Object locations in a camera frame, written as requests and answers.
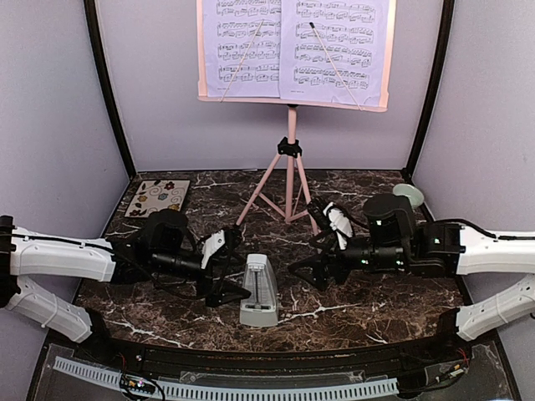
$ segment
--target white plastic piece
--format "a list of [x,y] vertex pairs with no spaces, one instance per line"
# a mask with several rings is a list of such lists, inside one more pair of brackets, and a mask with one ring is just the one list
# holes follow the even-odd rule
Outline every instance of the white plastic piece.
[[410,207],[417,209],[424,204],[424,194],[421,190],[410,184],[398,184],[392,190],[396,196],[406,196],[409,198]]
[[[17,248],[11,254],[11,274],[14,276],[46,274],[109,282],[114,274],[115,262],[112,261],[111,254],[107,251],[59,241],[30,240],[30,236],[51,236],[23,228],[17,228],[13,233],[26,236],[26,238],[13,237],[12,239],[12,243]],[[111,248],[110,243],[104,239],[60,238]]]
[[20,294],[9,300],[6,309],[18,312],[61,332],[75,343],[83,342],[91,335],[91,318],[82,307],[76,307],[56,297],[26,276],[17,277]]
[[331,228],[336,232],[338,237],[338,244],[340,249],[343,251],[348,245],[345,237],[337,231],[342,231],[346,236],[353,236],[353,228],[351,227],[351,222],[348,217],[338,208],[336,205],[331,202],[327,205],[324,210],[324,214],[331,221]]
[[[89,365],[61,357],[56,357],[53,369],[100,387],[120,391],[120,372],[113,369],[94,366],[93,364]],[[254,388],[193,386],[167,380],[156,380],[156,382],[164,391],[166,399],[170,401],[356,401],[387,397],[400,392],[396,378],[387,378],[366,383],[345,384],[342,386],[262,390]],[[131,392],[140,396],[147,396],[146,393],[136,390],[131,390]],[[161,399],[161,394],[158,393],[158,390],[151,395],[151,399]]]
[[484,332],[530,312],[535,312],[535,276],[531,274],[485,301],[461,307],[456,319],[458,335],[464,340],[471,341]]
[[277,326],[277,281],[266,255],[247,255],[243,287],[251,296],[240,304],[240,323],[253,327]]
[[202,246],[201,269],[206,269],[210,258],[225,245],[225,231],[220,230],[212,234]]
[[[535,232],[491,231],[497,236],[535,236]],[[461,245],[456,274],[481,272],[535,273],[535,241],[493,240],[468,226],[461,230]]]

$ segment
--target tripod leg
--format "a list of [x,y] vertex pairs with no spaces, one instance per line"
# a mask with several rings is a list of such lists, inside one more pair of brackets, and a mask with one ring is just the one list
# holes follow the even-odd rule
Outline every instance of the tripod leg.
[[277,165],[277,163],[278,163],[278,161],[280,159],[281,159],[281,155],[279,155],[279,154],[276,154],[275,157],[273,158],[273,161],[271,162],[271,164],[267,168],[266,172],[264,173],[262,179],[258,183],[257,189],[254,190],[254,192],[251,195],[251,199],[249,199],[249,202],[243,208],[242,214],[237,219],[237,222],[236,222],[237,226],[240,226],[242,224],[243,219],[245,219],[245,216],[249,212],[249,209],[251,209],[252,204],[257,199],[258,195],[260,195],[260,192],[262,192],[262,188],[266,185],[266,181],[268,181],[269,176],[271,175],[271,173],[275,169],[275,166]]
[[[301,159],[301,155],[298,155],[298,171],[299,171],[299,177],[301,178],[301,185],[303,186],[303,193],[304,193],[304,199],[307,201],[307,204],[312,199],[310,197],[310,190],[308,190],[308,182],[307,182],[307,176],[304,173],[304,167],[303,167],[303,159]],[[314,235],[318,234],[318,225],[316,224],[316,220],[310,216],[310,222],[312,223],[312,231]]]
[[293,157],[288,156],[288,167],[286,170],[286,222],[292,217],[292,200],[293,200]]

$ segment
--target black frame edge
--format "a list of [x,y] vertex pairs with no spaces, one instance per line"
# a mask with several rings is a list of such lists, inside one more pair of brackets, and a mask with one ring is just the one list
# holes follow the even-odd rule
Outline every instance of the black frame edge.
[[110,74],[108,73],[108,66],[106,65],[106,58],[104,55],[104,46],[102,45],[102,38],[100,37],[99,19],[97,16],[97,9],[95,0],[84,0],[85,19],[87,22],[87,29],[89,32],[89,40],[91,41],[91,48],[93,49],[94,65],[99,75],[100,89],[102,96],[108,110],[108,117],[110,118],[111,128],[114,131],[115,141],[119,147],[120,156],[125,165],[126,173],[132,179],[135,177],[136,171],[132,154],[126,142],[125,131],[120,123],[119,110],[117,110],[117,103],[111,87]]
[[429,84],[427,85],[427,93],[425,94],[420,122],[418,123],[407,166],[405,167],[407,174],[411,177],[415,173],[416,165],[418,164],[418,159],[420,158],[424,146],[425,136],[429,129],[431,116],[433,115],[433,109],[435,108],[436,96],[438,95],[438,89],[441,84],[442,70],[444,69],[448,42],[450,40],[454,8],[455,0],[444,0],[442,4],[441,25],[438,31],[438,39],[436,40],[435,57],[433,59],[433,67],[431,68],[431,76],[429,78]]

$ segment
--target decorative coaster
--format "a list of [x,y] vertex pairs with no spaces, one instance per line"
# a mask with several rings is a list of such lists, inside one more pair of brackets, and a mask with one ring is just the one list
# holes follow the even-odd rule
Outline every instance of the decorative coaster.
[[179,211],[190,186],[187,180],[143,181],[132,199],[126,217],[148,217],[153,211],[173,209]]

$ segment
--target music stand clamp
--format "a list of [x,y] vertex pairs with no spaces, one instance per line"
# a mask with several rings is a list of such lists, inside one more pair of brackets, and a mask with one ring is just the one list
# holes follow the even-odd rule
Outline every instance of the music stand clamp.
[[[290,223],[292,221],[295,221],[297,219],[300,219],[301,217],[305,217],[308,212],[306,210],[299,212],[298,214],[295,213],[297,209],[297,205],[299,203],[299,197],[301,196],[301,190],[304,194],[304,199],[306,200],[306,203],[310,202],[310,190],[308,189],[308,182],[307,182],[307,176],[304,172],[303,167],[303,150],[299,146],[299,141],[296,139],[296,130],[297,130],[297,123],[298,123],[298,111],[297,111],[297,105],[296,104],[289,104],[288,105],[288,137],[284,137],[283,140],[280,141],[280,143],[277,146],[277,154],[273,158],[273,161],[267,168],[266,172],[264,173],[262,179],[257,185],[257,188],[254,190],[254,192],[251,195],[251,199],[249,199],[249,202],[246,204],[246,206],[243,208],[242,214],[237,219],[237,226],[240,226],[245,219],[245,216],[249,212],[249,209],[251,209],[252,204],[257,199],[257,197],[260,196],[262,200],[264,200],[268,205],[270,205],[279,215],[284,217],[284,220],[287,223]],[[277,166],[278,161],[283,157],[283,155],[286,155],[288,157],[288,165],[286,168],[286,205],[285,210],[283,211],[280,207],[275,205],[271,200],[269,200],[263,193],[262,188],[266,185],[266,182],[269,179],[269,176],[275,170],[275,167]],[[293,205],[293,173],[295,169],[295,164],[297,162],[298,167],[298,173],[299,178],[301,180],[301,187],[299,188],[298,197],[296,199],[295,207],[292,210]],[[310,223],[312,225],[312,231],[314,234],[318,234],[318,226],[316,225],[316,221],[310,217]]]

